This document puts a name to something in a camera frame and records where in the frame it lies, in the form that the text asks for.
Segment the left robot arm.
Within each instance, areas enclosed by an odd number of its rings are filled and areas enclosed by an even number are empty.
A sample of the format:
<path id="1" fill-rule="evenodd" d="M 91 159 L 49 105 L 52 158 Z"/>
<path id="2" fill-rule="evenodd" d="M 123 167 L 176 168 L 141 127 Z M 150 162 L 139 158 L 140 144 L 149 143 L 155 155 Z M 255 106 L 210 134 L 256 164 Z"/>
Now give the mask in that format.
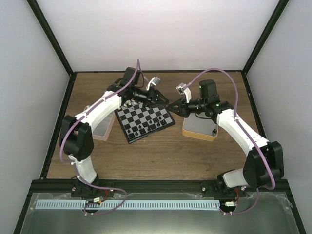
<path id="1" fill-rule="evenodd" d="M 169 102 L 155 88 L 160 81 L 158 77 L 153 77 L 146 88 L 139 88 L 137 83 L 141 75 L 139 69 L 128 67 L 123 77 L 108 86 L 94 104 L 74 117 L 67 115 L 62 120 L 59 158 L 62 162 L 69 162 L 75 167 L 77 179 L 84 183 L 82 190 L 89 197 L 96 196 L 100 187 L 95 182 L 97 173 L 91 160 L 94 148 L 93 132 L 98 125 L 127 101 L 134 100 L 147 107 L 164 106 Z"/>

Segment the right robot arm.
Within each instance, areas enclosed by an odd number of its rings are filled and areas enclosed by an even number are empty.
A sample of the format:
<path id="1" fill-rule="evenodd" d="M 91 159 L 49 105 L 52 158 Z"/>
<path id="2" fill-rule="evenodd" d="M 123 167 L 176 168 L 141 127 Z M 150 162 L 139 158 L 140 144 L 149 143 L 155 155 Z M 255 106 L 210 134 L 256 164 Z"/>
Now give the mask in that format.
<path id="1" fill-rule="evenodd" d="M 176 89 L 182 98 L 169 105 L 171 112 L 181 117 L 204 113 L 235 140 L 247 157 L 243 168 L 220 175 L 217 192 L 221 196 L 228 196 L 238 186 L 273 190 L 276 181 L 284 176 L 282 146 L 254 131 L 237 114 L 236 107 L 227 101 L 220 101 L 216 83 L 212 79 L 199 83 L 200 98 L 192 98 L 190 89 L 184 83 Z"/>

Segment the white chess pieces group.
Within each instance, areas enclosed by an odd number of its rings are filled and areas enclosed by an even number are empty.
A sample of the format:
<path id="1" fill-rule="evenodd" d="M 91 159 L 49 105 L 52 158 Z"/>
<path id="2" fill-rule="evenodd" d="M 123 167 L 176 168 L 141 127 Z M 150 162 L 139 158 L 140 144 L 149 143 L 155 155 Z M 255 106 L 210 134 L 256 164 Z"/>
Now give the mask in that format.
<path id="1" fill-rule="evenodd" d="M 135 107 L 140 107 L 140 102 L 135 102 L 134 100 L 127 100 L 125 101 L 122 106 L 127 107 L 127 108 L 135 108 Z"/>

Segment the gold metal tin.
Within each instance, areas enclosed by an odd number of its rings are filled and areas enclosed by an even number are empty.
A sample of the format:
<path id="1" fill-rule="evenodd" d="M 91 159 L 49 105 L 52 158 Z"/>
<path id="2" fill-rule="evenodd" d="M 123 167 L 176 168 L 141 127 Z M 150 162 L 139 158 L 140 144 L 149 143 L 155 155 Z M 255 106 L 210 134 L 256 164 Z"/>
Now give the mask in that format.
<path id="1" fill-rule="evenodd" d="M 197 117 L 195 113 L 191 113 L 183 120 L 182 134 L 185 137 L 214 141 L 218 134 L 218 125 L 203 115 Z"/>

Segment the black and white chessboard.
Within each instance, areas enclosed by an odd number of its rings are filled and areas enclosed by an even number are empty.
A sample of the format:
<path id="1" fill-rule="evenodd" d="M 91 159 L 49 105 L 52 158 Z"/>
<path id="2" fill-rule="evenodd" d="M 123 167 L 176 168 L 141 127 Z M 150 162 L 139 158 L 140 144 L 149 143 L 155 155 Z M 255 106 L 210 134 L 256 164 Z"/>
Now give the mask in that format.
<path id="1" fill-rule="evenodd" d="M 176 123 L 164 106 L 149 108 L 141 103 L 139 108 L 121 106 L 114 112 L 129 144 Z"/>

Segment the black aluminium frame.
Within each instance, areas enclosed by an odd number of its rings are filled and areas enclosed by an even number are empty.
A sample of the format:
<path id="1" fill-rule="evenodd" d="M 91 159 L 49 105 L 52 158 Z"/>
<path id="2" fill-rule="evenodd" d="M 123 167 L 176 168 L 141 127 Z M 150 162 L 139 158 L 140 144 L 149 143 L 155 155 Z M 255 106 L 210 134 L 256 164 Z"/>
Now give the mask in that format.
<path id="1" fill-rule="evenodd" d="M 265 135 L 265 131 L 263 129 L 257 107 L 254 102 L 254 98 L 247 80 L 247 73 L 249 72 L 253 62 L 255 61 L 256 57 L 258 56 L 260 50 L 262 49 L 265 41 L 267 40 L 268 36 L 270 35 L 271 31 L 273 30 L 275 24 L 277 23 L 277 20 L 280 18 L 281 14 L 283 13 L 285 7 L 287 6 L 288 1 L 286 0 L 280 0 L 278 4 L 276 5 L 272 15 L 270 16 L 270 19 L 268 23 L 265 26 L 265 29 L 263 30 L 255 48 L 253 49 L 250 57 L 248 58 L 248 61 L 246 65 L 244 66 L 242 70 L 242 76 L 243 81 L 245 84 L 245 89 L 249 96 L 249 101 L 251 104 L 251 108 L 253 111 L 254 118 L 256 120 L 256 124 L 258 127 L 258 130 L 261 135 Z M 73 72 L 72 68 L 70 67 L 59 43 L 57 42 L 57 39 L 55 35 L 52 32 L 52 29 L 46 20 L 39 4 L 35 0 L 29 0 L 28 5 L 30 6 L 31 10 L 33 11 L 35 17 L 37 18 L 38 22 L 40 23 L 42 29 L 44 30 L 46 36 L 48 37 L 51 45 L 53 46 L 54 50 L 57 53 L 57 56 L 59 57 L 61 63 L 63 64 L 66 72 L 69 75 L 69 81 L 68 85 L 65 91 L 65 96 L 63 98 L 61 108 L 59 111 L 59 115 L 57 118 L 57 122 L 52 134 L 52 139 L 50 141 L 50 145 L 48 148 L 48 152 L 46 155 L 46 159 L 44 161 L 42 171 L 40 174 L 40 178 L 37 180 L 33 180 L 29 189 L 29 192 L 27 194 L 23 209 L 20 213 L 18 222 L 16 224 L 14 233 L 20 234 L 22 230 L 22 226 L 24 223 L 24 220 L 26 218 L 26 211 L 29 207 L 30 198 L 33 193 L 43 193 L 43 192 L 67 192 L 71 189 L 71 185 L 73 183 L 72 179 L 47 179 L 47 172 L 52 160 L 52 150 L 56 146 L 57 142 L 57 135 L 60 131 L 60 124 L 61 120 L 65 115 L 65 110 L 67 108 L 70 94 L 72 92 L 72 89 L 74 87 L 74 81 L 77 77 L 77 72 Z M 141 191 L 141 192 L 169 192 L 169 191 L 178 191 L 178 192 L 196 192 L 199 190 L 199 180 L 119 180 L 118 181 L 121 185 L 126 186 L 126 188 L 129 188 L 132 192 L 134 191 Z"/>

